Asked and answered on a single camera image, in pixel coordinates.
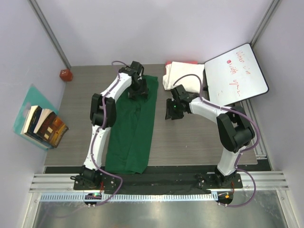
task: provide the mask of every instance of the wooden tabletop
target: wooden tabletop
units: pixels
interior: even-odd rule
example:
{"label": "wooden tabletop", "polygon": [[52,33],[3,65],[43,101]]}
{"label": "wooden tabletop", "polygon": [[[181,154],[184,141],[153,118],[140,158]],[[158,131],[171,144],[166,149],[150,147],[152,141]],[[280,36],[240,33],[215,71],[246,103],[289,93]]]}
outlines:
{"label": "wooden tabletop", "polygon": [[[215,123],[194,114],[185,114],[180,120],[166,120],[166,99],[171,93],[162,86],[163,64],[145,65],[145,74],[157,76],[157,94],[154,130],[149,157],[150,166],[156,165],[215,165],[219,162],[223,146]],[[91,98],[104,91],[115,79],[112,66],[75,66],[74,78],[66,84],[59,116],[69,131],[58,148],[47,152],[46,166],[83,165],[92,135],[90,121]],[[108,139],[102,158],[105,164]],[[254,151],[244,153],[240,164],[257,164]]]}

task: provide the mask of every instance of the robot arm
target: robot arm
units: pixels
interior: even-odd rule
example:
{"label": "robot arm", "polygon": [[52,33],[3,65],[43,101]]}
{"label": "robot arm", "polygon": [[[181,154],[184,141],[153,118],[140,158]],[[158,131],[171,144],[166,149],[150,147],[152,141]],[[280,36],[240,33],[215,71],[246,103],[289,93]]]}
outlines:
{"label": "robot arm", "polygon": [[[199,97],[186,92],[182,85],[172,89],[171,93],[173,98],[167,99],[165,119],[181,119],[184,112],[187,112],[201,115],[218,125],[220,141],[224,148],[215,170],[216,181],[221,187],[230,185],[236,174],[235,166],[240,152],[255,137],[250,122],[237,114],[219,110],[202,102]],[[240,106],[233,109],[245,114]]]}
{"label": "robot arm", "polygon": [[[142,79],[143,71],[143,66],[133,61],[130,66],[123,67],[119,70],[119,75],[106,90],[92,96],[90,112],[90,119],[92,121],[91,142],[80,175],[72,178],[75,182],[79,183],[79,185],[97,186],[100,183],[100,174],[96,171],[96,166],[92,161],[91,148],[93,147],[94,161],[97,166],[101,167],[105,140],[116,121],[115,101],[117,101],[126,89],[128,89],[129,98],[136,99],[137,95],[145,97],[148,95],[146,80]],[[106,108],[104,126],[103,99]]]}

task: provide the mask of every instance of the folded white cloth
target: folded white cloth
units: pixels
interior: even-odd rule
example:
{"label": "folded white cloth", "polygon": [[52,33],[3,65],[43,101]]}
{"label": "folded white cloth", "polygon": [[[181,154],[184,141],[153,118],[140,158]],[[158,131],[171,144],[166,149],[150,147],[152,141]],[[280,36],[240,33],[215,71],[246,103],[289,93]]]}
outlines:
{"label": "folded white cloth", "polygon": [[195,76],[184,77],[173,85],[179,78],[188,74],[195,74],[203,82],[203,64],[189,64],[172,62],[166,66],[166,75],[162,77],[162,84],[165,90],[171,90],[178,85],[183,85],[187,92],[200,93],[200,82]]}

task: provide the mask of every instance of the teal clipboard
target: teal clipboard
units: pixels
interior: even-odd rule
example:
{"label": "teal clipboard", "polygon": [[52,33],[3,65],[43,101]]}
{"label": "teal clipboard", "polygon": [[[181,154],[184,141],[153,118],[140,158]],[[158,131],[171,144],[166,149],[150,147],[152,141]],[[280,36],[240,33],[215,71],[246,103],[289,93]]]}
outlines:
{"label": "teal clipboard", "polygon": [[40,146],[40,144],[35,143],[35,142],[29,140],[27,137],[20,134],[20,132],[23,128],[26,116],[28,114],[28,111],[30,110],[31,106],[33,106],[33,105],[39,105],[41,108],[51,109],[56,114],[58,114],[58,110],[43,96],[42,93],[40,93],[39,90],[36,89],[35,86],[31,85],[29,90],[28,90],[28,93],[27,93],[27,95],[26,95],[26,97],[23,101],[23,104],[22,104],[22,106],[19,110],[19,113],[17,115],[17,118],[16,118],[16,121],[14,123],[13,129],[14,129],[14,132],[17,135],[20,135],[22,138],[24,138],[27,141],[35,144],[39,148],[41,148],[43,150],[47,150],[44,147]]}

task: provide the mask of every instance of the green cloth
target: green cloth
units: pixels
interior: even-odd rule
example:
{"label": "green cloth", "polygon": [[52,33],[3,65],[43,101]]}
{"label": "green cloth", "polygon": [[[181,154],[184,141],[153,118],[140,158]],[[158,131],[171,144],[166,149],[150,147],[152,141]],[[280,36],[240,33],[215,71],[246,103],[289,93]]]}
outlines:
{"label": "green cloth", "polygon": [[143,76],[148,97],[128,98],[126,89],[116,103],[116,121],[111,128],[105,170],[112,173],[142,173],[149,161],[153,134],[157,77]]}

